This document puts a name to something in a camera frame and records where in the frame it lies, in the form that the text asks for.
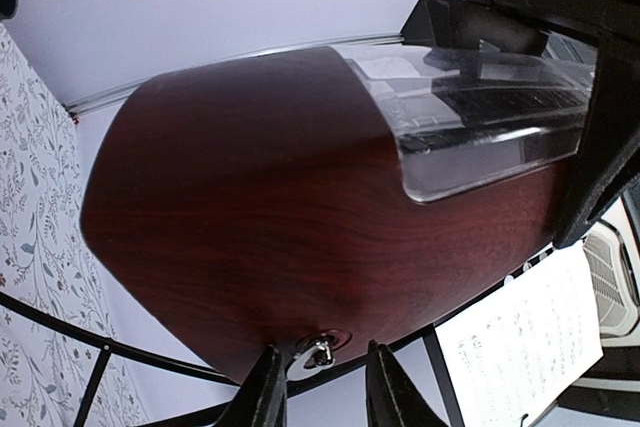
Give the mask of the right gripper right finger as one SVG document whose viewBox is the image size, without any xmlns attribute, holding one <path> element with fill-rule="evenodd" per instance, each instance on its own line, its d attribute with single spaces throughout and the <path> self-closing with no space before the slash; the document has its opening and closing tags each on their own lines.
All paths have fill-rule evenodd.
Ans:
<svg viewBox="0 0 640 427">
<path fill-rule="evenodd" d="M 371 340 L 365 367 L 366 411 L 369 426 L 446 426 L 424 400 L 385 344 Z"/>
</svg>

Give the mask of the brown metronome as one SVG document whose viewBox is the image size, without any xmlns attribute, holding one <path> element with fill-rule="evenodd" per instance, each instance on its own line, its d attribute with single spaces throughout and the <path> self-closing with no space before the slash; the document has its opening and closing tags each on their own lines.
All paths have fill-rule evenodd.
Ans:
<svg viewBox="0 0 640 427">
<path fill-rule="evenodd" d="M 157 76 L 120 107 L 80 225 L 225 377 L 268 345 L 405 338 L 552 240 L 591 66 L 321 47 Z"/>
</svg>

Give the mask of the white sheet music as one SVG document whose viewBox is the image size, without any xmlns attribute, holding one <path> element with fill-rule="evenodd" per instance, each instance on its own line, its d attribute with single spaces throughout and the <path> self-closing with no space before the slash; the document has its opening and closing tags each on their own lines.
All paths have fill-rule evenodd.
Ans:
<svg viewBox="0 0 640 427">
<path fill-rule="evenodd" d="M 603 355 L 582 245 L 554 251 L 435 333 L 465 425 L 532 425 Z"/>
</svg>

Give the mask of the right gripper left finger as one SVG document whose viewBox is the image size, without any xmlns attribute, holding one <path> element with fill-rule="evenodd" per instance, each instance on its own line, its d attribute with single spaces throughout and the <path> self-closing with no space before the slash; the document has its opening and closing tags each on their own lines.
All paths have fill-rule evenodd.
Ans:
<svg viewBox="0 0 640 427">
<path fill-rule="evenodd" d="M 227 407 L 228 426 L 285 426 L 287 386 L 282 354 L 267 347 Z"/>
</svg>

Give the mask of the black music stand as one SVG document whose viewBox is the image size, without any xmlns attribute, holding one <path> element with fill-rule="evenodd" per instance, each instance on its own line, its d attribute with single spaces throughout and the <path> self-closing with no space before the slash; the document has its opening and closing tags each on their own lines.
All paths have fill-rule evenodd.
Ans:
<svg viewBox="0 0 640 427">
<path fill-rule="evenodd" d="M 53 330 L 66 337 L 75 339 L 84 344 L 90 345 L 94 348 L 100 349 L 100 354 L 92 370 L 88 385 L 85 392 L 81 396 L 79 411 L 76 414 L 73 426 L 85 426 L 86 420 L 89 415 L 90 408 L 97 393 L 97 389 L 100 385 L 102 377 L 104 376 L 107 364 L 111 356 L 118 356 L 132 360 L 134 362 L 155 367 L 163 371 L 173 372 L 176 374 L 185 375 L 191 378 L 197 378 L 214 382 L 222 385 L 229 385 L 237 387 L 239 384 L 230 380 L 220 372 L 216 371 L 210 366 L 201 366 L 194 363 L 178 360 L 175 358 L 163 356 L 150 351 L 142 350 L 132 345 L 124 344 L 116 341 L 113 338 L 97 335 L 90 330 L 82 329 L 71 323 L 60 320 L 59 318 L 49 315 L 45 312 L 39 311 L 36 308 L 17 300 L 3 292 L 1 292 L 1 306 L 7 308 L 20 316 L 35 322 L 45 328 Z M 436 380 L 439 388 L 442 392 L 442 398 L 445 405 L 445 410 L 449 415 L 451 426 L 465 426 L 460 407 L 457 403 L 456 396 L 453 390 L 452 381 L 447 379 L 448 373 L 444 364 L 444 357 L 442 352 L 437 353 L 440 347 L 436 346 L 437 339 L 435 335 L 434 327 L 425 327 L 419 331 L 424 334 L 423 341 L 425 349 L 430 356 L 434 356 L 435 361 L 432 360 L 436 366 L 433 367 L 434 374 L 436 374 Z M 320 385 L 328 383 L 329 381 L 336 380 L 348 373 L 355 371 L 364 366 L 364 356 L 357 358 L 356 360 L 349 361 L 329 369 L 328 374 L 319 374 L 320 380 L 308 380 L 291 382 L 288 384 L 289 397 L 295 397 L 302 393 L 305 393 L 311 389 L 317 388 Z M 193 412 L 191 414 L 185 414 L 179 416 L 170 421 L 165 419 L 160 423 L 170 424 L 171 422 L 179 423 L 187 422 L 187 417 L 202 417 L 205 415 L 213 416 L 214 413 L 218 414 L 223 411 L 226 404 L 219 404 L 214 407 L 204 409 L 201 412 Z"/>
</svg>

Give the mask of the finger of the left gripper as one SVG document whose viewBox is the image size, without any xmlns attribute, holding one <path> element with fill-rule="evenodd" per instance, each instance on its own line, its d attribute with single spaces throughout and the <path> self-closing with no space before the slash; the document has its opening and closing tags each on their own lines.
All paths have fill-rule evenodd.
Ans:
<svg viewBox="0 0 640 427">
<path fill-rule="evenodd" d="M 575 243 L 638 178 L 639 45 L 608 36 L 598 47 L 589 108 L 553 245 L 561 249 Z"/>
</svg>

